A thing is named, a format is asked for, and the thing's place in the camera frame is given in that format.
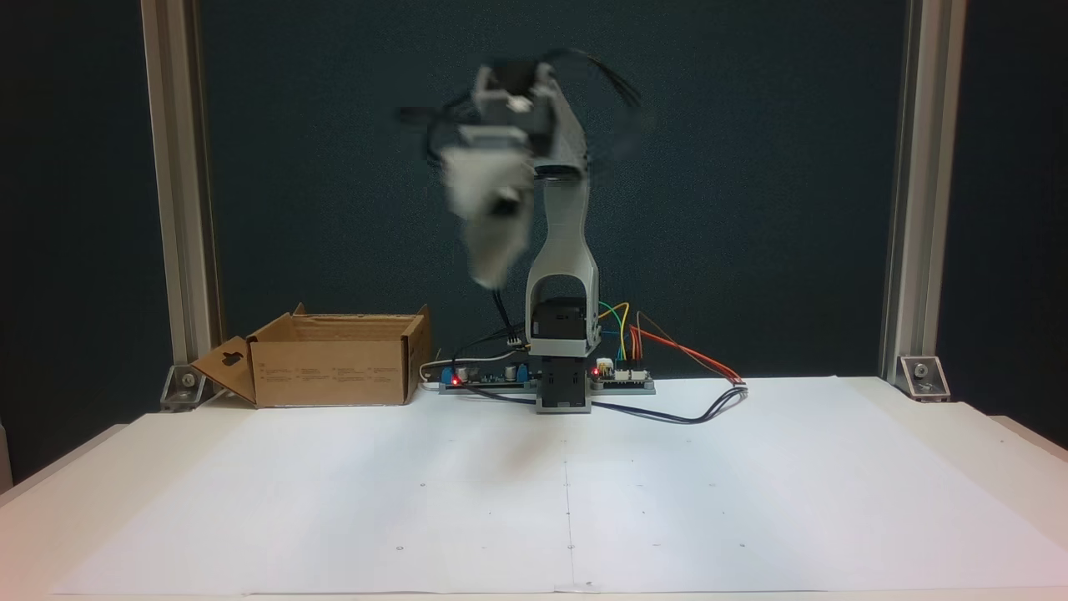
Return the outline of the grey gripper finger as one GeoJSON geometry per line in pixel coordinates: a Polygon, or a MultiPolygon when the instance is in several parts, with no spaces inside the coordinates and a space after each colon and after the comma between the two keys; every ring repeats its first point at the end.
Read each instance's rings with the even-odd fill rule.
{"type": "Polygon", "coordinates": [[[484,289],[501,289],[511,267],[529,246],[529,215],[484,215],[466,222],[471,278],[484,289]]]}

